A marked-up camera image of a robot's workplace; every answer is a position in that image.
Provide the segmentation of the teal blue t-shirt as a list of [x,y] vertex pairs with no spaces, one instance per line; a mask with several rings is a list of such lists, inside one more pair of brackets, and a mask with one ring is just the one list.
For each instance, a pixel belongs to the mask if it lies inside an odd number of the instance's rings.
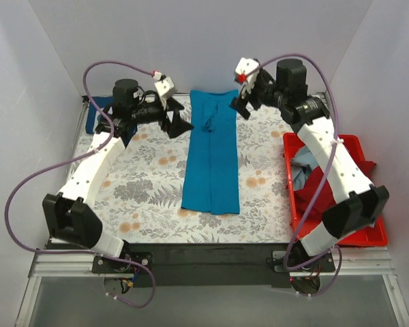
[[240,213],[237,112],[230,103],[237,90],[190,92],[191,123],[181,207],[225,215]]

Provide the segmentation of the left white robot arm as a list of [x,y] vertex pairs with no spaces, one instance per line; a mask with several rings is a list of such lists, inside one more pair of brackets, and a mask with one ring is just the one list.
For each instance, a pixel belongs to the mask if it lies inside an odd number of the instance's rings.
[[[57,194],[48,194],[42,202],[48,231],[53,238],[108,255],[108,264],[116,272],[125,272],[131,255],[125,243],[108,233],[93,211],[95,198],[110,167],[130,143],[139,125],[158,123],[169,138],[192,130],[183,120],[183,106],[175,99],[174,82],[162,76],[153,92],[144,91],[134,79],[115,82],[112,101],[104,106],[88,150],[69,181]],[[146,100],[153,94],[152,102]]]

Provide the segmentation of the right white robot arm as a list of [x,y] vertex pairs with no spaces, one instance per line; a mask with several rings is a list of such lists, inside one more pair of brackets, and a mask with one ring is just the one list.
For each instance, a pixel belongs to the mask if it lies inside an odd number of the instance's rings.
[[306,57],[290,54],[276,57],[276,76],[272,77],[256,59],[241,58],[235,70],[240,93],[230,106],[248,119],[251,105],[262,105],[280,111],[281,118],[310,150],[323,177],[308,204],[311,209],[325,185],[329,185],[335,205],[327,209],[321,222],[303,238],[292,238],[282,258],[288,271],[310,270],[339,241],[375,224],[389,192],[375,186],[354,162],[338,136],[338,115],[335,107],[307,93]]

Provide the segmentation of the folded navy printed t-shirt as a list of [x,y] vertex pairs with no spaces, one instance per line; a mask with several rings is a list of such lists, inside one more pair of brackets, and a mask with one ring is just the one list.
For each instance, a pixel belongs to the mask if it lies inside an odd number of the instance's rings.
[[[113,101],[113,96],[108,97],[94,97],[93,100],[101,108],[105,109],[107,105],[111,104]],[[89,102],[89,111],[87,114],[87,120],[85,123],[85,131],[87,134],[94,134],[95,128],[100,121],[100,113],[96,110],[92,102]]]

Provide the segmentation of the light blue t-shirt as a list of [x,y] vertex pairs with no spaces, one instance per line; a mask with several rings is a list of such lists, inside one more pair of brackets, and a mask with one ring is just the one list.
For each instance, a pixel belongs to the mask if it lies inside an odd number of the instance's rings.
[[295,191],[304,188],[310,174],[318,167],[316,158],[306,147],[301,147],[290,160],[292,184]]

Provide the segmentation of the dark red t-shirt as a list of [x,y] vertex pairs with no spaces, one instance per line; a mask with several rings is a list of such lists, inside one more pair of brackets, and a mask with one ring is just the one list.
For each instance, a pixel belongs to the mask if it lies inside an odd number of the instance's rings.
[[[377,166],[377,163],[373,161],[356,161],[356,164],[367,177],[371,176],[372,172]],[[308,176],[305,185],[301,189],[294,191],[296,209],[301,213],[301,215],[303,215],[306,211],[307,206],[312,200],[322,177],[323,171],[320,167],[316,167]],[[322,214],[327,209],[335,205],[336,202],[334,200],[331,187],[329,183],[326,182],[311,211],[309,212],[307,220],[320,221],[322,218]]]

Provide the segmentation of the red plastic bin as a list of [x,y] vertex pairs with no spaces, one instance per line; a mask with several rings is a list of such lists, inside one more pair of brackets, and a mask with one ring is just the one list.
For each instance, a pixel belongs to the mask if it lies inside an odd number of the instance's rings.
[[[356,136],[342,134],[340,138],[344,141],[344,145],[347,148],[350,156],[354,161],[367,161],[365,159],[363,150],[359,139]],[[290,200],[290,216],[291,216],[291,227],[293,230],[297,228],[301,222],[302,215],[296,209],[295,198],[294,198],[294,188],[292,184],[292,174],[290,167],[290,160],[294,157],[296,152],[304,146],[304,143],[297,137],[294,133],[286,133],[283,135],[284,143],[284,159],[286,162],[286,170],[288,177],[288,192]],[[311,232],[320,221],[308,221],[306,220],[298,233],[298,237],[304,237],[306,234]],[[388,243],[387,233],[384,228],[382,216],[379,216],[374,226],[367,226],[362,230],[355,232],[354,234],[346,237],[339,242],[340,245],[352,246],[352,247],[384,247]]]

